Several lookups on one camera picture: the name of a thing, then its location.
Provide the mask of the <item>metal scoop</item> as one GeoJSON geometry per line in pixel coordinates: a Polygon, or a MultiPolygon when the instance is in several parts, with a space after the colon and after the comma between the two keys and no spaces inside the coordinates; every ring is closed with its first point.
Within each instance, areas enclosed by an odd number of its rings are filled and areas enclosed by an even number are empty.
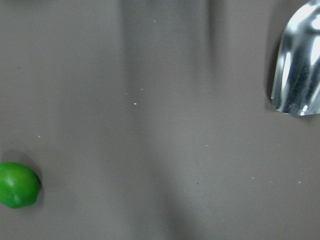
{"type": "Polygon", "coordinates": [[[320,112],[320,2],[309,0],[289,19],[281,36],[271,92],[278,112],[320,112]]]}

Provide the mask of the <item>green lime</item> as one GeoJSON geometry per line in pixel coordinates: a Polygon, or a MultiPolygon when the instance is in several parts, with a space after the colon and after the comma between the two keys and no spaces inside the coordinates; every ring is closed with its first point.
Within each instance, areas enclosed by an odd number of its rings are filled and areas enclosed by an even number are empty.
{"type": "Polygon", "coordinates": [[[18,162],[0,164],[0,203],[11,209],[32,206],[37,201],[41,184],[29,167],[18,162]]]}

